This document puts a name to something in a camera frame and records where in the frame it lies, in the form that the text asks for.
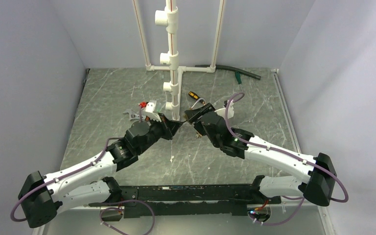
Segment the pvc pipe fitting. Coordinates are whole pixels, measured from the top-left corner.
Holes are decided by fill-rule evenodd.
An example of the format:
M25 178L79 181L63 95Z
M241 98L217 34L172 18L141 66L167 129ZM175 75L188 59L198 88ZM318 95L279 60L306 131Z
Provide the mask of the pvc pipe fitting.
M171 88L171 95L178 95L179 93L179 83L172 85L171 83L169 84Z
M158 26L168 26L168 16L165 11L155 11L155 24Z
M167 103L165 104L165 109L166 109L166 110L172 110L172 102L167 102Z
M215 66L214 67L209 67L210 68L210 71L209 72L215 72Z
M159 55L159 63L161 63L161 65L170 65L171 59L169 55L170 55L169 51L168 53L161 53Z
M179 53L178 51L171 55L170 52L168 51L168 56L169 56L169 69L170 70L177 70L179 67Z
M170 82L164 82L164 92L171 92L171 83Z
M176 7L172 12L167 9L165 9L165 11L167 17L166 31L170 34L175 34L176 31L178 31L178 8Z

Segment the black rubber hose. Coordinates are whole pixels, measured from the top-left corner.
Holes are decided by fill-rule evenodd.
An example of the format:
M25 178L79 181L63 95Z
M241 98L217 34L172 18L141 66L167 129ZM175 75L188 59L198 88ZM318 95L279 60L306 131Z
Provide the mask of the black rubber hose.
M209 65L196 65L196 67L206 68L206 67L209 67ZM243 75L246 75L248 77L251 77L251 78L254 78L254 79L257 79L257 80L261 79L261 76L259 76L259 75L256 75L256 74L251 73L251 72L247 72L245 70L238 69L236 67L225 66L225 65L215 65L215 69L216 70L229 70L229 71L233 71L233 72L239 72Z

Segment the wire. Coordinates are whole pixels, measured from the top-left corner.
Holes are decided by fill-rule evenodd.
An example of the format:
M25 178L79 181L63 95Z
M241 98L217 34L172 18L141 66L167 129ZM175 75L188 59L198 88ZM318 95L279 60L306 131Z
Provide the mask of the wire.
M305 199L301 200L301 202L298 204L298 206L296 207L296 209L294 210L294 212L287 219L285 219L284 221L277 222L277 223L264 223L264 222L260 222L260 224L264 225L264 226L277 226L277 225L281 225L281 224L289 222L289 220L291 220L296 215L296 213L299 211L299 209L302 207L302 204L304 203L304 200Z
M70 173L67 173L67 174L65 174L65 175L62 175L62 176L58 177L58 180L62 180L62 179L64 179L64 178L66 178L66 177L69 177L69 176L71 176L71 175L74 175L74 174L76 174L76 173L78 173L78 172L81 172L82 170L85 170L85 169L87 169L88 167L92 166L92 165L93 165L93 162L98 162L98 161L99 161L100 159L102 159L103 156L106 154L106 149L107 149L107 146L109 145L109 141L111 141L111 140L120 140L120 139L121 139L121 138L119 138L119 137L108 138L108 139L106 140L106 144L104 145L104 148L103 148L103 150L101 151L100 155L99 155L94 161L89 162L87 165L85 165L85 166L83 166L83 167L81 167L81 168L79 168L79 169L77 169L77 170L74 170L74 171L72 171L72 172L70 172ZM12 221L15 221L15 222L26 221L26 218L22 218L22 219L17 219L17 218L15 218L15 211L16 211L16 209L17 209L17 208L19 207L19 205L20 205L20 204L21 204L26 198L28 198L31 194L35 193L36 191L38 191L38 190L40 190L40 189L42 189L42 188L44 188L44 187L46 187L46 186L48 186L48 185L54 183L54 182L55 182L55 179L52 179L52 180L50 180L50 181L48 181L48 182L46 182L46 183L44 183L44 184L42 184L42 185L39 185L38 187L34 188L33 190L29 191L29 192L26 193L24 196L22 196L22 197L20 198L20 200L15 204L14 208L12 208L12 210L11 210L11 214L10 214L11 220L12 220Z
M142 122L142 106L139 105L139 122Z
M301 199L303 199L303 197L287 197L287 196L282 196L282 197L289 199L289 200L301 200Z
M209 67L210 65L196 65L196 67L200 67L200 68L206 68L206 67ZM233 72L239 72L243 75L246 75L248 77L251 77L251 78L254 78L254 79L257 79L257 80L260 80L261 79L261 76L260 75L256 75L254 73L251 73L251 72L247 72L245 70L242 70L242 69L239 69L239 68L235 68L235 67L231 67L231 66L226 66L226 65L215 65L215 69L216 70L228 70L228 71L233 71Z
M122 203L120 203L120 204L119 204L119 205L117 206L117 208L119 208L119 209L120 209L120 207L121 207L122 205L123 205L123 204L122 204Z
M149 229L146 233L144 233L143 235L147 235L147 234L149 234L149 233L152 231L153 227L155 226L155 213L153 212L152 208L151 208L147 203L145 203L144 201L131 199L131 200L125 200L125 201L120 201L120 202L114 202L114 203L102 203L102 204L104 204L104 205L115 205L115 204L122 204L122 203L127 203L127 202L137 202L137 203L144 204L146 207L148 207L148 209L150 210L150 212L151 212L151 214L152 214L152 226L150 226L150 229ZM103 219L102 219L102 215L103 215L103 213L105 213L106 211L118 211L118 212L120 212L121 209L116 208L116 207L108 207L108 208L102 210L102 211L100 212L100 215L99 215L99 218L100 218L100 221L101 221L100 224L103 224L103 225L107 226L108 228L111 228L111 229L113 229L114 231L116 231L116 232L118 232L118 233L120 233L120 234L128 235L127 233L124 233L124 232L120 231L119 229L117 229L116 227L111 226L110 224L108 224L108 223L106 223L106 222L103 221Z
M257 221L257 219L253 218L250 214L249 214L249 218L253 221L253 223L255 223Z
M237 138L239 141L243 142L243 143L246 143L246 144L250 144L250 145L253 145L253 146L256 146L256 147L260 147L260 148L264 148L264 149L267 149L267 146L264 145L264 144L259 144L259 143L253 143L253 142L250 142L250 141L247 141L245 139L242 139L241 137L237 136L231 129L231 126L230 126L230 123L229 123L229 120L227 118L228 116L228 107L230 106L231 102L237 102L239 100L241 100L242 98L244 97L244 92L240 92L240 93L236 93L234 95L232 95L230 97L230 99L228 100L227 102L227 106L226 106L226 110L225 110L225 114L224 114L224 120L226 122L226 126L227 126L227 129L228 131L231 133L231 135L235 138ZM280 152L280 153L283 153L283 154L286 154L300 162L303 161L302 158L292 154L292 153L289 153L283 149L279 149L279 148L276 148L276 147L271 147L270 150L273 150L273 151L276 151L276 152ZM313 166L314 168L317 168L319 170L321 170L322 172L326 173L328 176L330 176L331 178L333 178L335 180L336 183L339 184L339 186L341 187L342 191L344 192L344 199L336 199L336 198L331 198L331 201L335 201L335 202L340 202L340 203L345 203L345 202L348 202L348 192L347 192L347 189L345 188L344 184L334 175L332 174L329 170L321 167L320 165L317 165L317 164L314 164L314 163L311 163L311 162L307 162L306 164L310 165L310 166Z
M257 207L257 208L255 208L255 210L257 210L257 211L261 211L261 210L267 205L267 203L269 203L269 200L266 200L266 201L264 202L263 206L261 206L261 207Z
M194 105L191 107L191 109L192 109L196 104L198 104L198 102L200 102L200 100L203 100L204 103L206 103L205 100L204 100L203 98L199 98L199 99L194 103Z

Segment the white pvc pipe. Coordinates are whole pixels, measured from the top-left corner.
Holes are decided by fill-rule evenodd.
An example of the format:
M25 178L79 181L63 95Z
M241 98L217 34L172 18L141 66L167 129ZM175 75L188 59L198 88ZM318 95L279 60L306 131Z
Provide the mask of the white pvc pipe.
M145 31L143 29L143 24L142 24L141 10L139 8L139 0L132 0L132 2L133 2L133 10L136 16L136 23L139 29L139 35L141 37L142 49L143 49L144 58L145 58L145 66L146 68L148 68L149 66L151 66L151 63L149 61L149 53L148 53L148 47L146 44Z
M202 68L202 67L186 67L184 71L187 72L211 72L210 67Z
M212 60L211 60L211 65L210 65L211 68L215 68L215 64L217 63L217 53L218 53L218 46L220 45L221 26L223 24L224 8L225 8L225 0L220 0L220 8L218 10L218 18L217 18L217 28L215 30L214 49L212 51Z
M152 65L148 71L169 71L169 66L154 66Z
M176 0L166 0L166 9L169 12L175 11L177 9ZM176 32L174 33L168 32L168 48L169 48L169 53L171 55L176 55L178 53ZM179 78L182 78L182 74L181 76L178 76L177 70L170 70L170 76L171 76L172 85L177 85ZM175 110L172 110L172 117L174 120L179 120L180 97L181 97L180 93L176 95L172 95L172 106L175 107Z

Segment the black end cap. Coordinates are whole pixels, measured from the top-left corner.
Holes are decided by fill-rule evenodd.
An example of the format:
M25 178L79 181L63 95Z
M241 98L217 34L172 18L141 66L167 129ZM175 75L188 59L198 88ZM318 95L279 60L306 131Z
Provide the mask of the black end cap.
M21 192L18 195L18 199L21 199L29 191L43 183L44 178L39 171L31 173L26 178ZM60 203L54 203L47 187L31 194L21 203L22 210L30 228L37 228L48 223L57 215L57 209L60 206Z
M215 108L210 103L207 103L206 105L202 106L198 109L193 110L185 110L185 119L189 124L194 125L194 129L202 136L206 135L206 132L204 130L204 127L201 125L200 119L201 117L209 112L214 112Z
M316 164L329 170L336 176L335 168L328 155L319 153L316 158ZM335 180L332 177L314 168L308 183L302 183L298 186L298 189L304 193L304 198L309 202L321 207L327 207L332 197L334 185Z
M223 117L216 112L210 112L204 114L200 121L214 147L220 148L228 156L244 159L244 151L248 149L247 144L231 135ZM254 136L253 133L243 129L232 128L232 131L247 141Z
M120 202L122 198L122 189L120 189L118 182L113 177L104 177L102 181L107 184L110 192L110 196L104 202Z
M162 138L167 141L170 141L171 139L173 139L174 135L182 126L182 124L184 124L184 122L169 120L165 117L164 114L161 113L159 113L159 117L161 117L162 128L164 129L164 134L162 135Z

